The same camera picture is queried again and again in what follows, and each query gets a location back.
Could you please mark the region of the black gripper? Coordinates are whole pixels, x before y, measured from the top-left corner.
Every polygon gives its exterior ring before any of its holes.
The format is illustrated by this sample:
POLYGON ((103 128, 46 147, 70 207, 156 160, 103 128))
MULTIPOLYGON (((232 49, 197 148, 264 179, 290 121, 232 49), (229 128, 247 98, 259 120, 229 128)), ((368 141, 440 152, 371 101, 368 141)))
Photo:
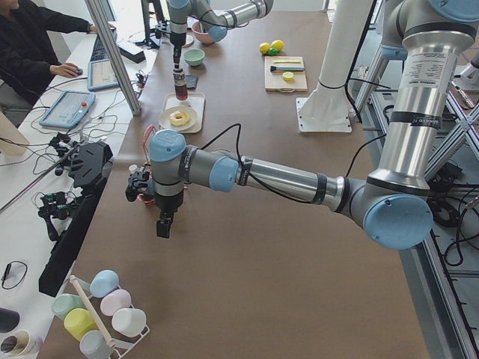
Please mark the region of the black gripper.
POLYGON ((170 43, 173 45, 173 61, 175 64, 180 63, 182 48, 186 44, 186 33, 175 33, 171 32, 170 34, 170 43))
POLYGON ((138 178, 129 180, 125 190, 129 202, 137 200, 139 194, 154 197, 155 205, 161 210, 156 221, 156 235, 162 239, 169 239, 173 213, 183 204, 183 183, 181 181, 163 185, 158 183, 151 172, 150 166, 142 166, 138 170, 138 178))

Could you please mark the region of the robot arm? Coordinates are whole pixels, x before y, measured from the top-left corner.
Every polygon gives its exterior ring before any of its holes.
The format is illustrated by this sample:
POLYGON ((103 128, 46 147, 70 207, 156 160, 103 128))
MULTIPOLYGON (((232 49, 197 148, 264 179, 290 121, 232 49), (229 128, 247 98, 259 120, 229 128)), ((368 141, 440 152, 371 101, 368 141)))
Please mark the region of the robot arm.
POLYGON ((180 67, 181 48, 186 44, 189 17, 196 18, 213 41, 219 42, 227 35, 228 30, 240 27, 254 19, 265 17, 271 11, 273 4, 273 0, 247 1, 217 14, 209 1, 167 1, 171 30, 170 42, 174 46, 174 67, 180 67))
POLYGON ((150 139, 150 161, 129 176, 126 198, 155 200, 156 232, 167 238, 193 183, 229 192, 235 185, 269 191, 298 203, 324 205, 357 225, 377 244, 404 250, 433 226, 426 170, 442 125, 448 85, 459 54, 478 32, 476 1, 388 1, 381 47, 405 61, 377 168, 366 179, 328 177, 186 142, 173 129, 150 139))

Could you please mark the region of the person hand on mouse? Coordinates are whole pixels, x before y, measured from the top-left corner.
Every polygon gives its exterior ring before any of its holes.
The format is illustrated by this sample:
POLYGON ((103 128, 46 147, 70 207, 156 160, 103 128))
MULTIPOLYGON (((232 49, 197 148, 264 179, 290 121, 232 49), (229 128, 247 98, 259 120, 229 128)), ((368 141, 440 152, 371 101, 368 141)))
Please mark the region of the person hand on mouse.
POLYGON ((61 76, 65 78, 75 78, 79 76, 79 68, 72 63, 50 65, 49 71, 54 76, 61 76))

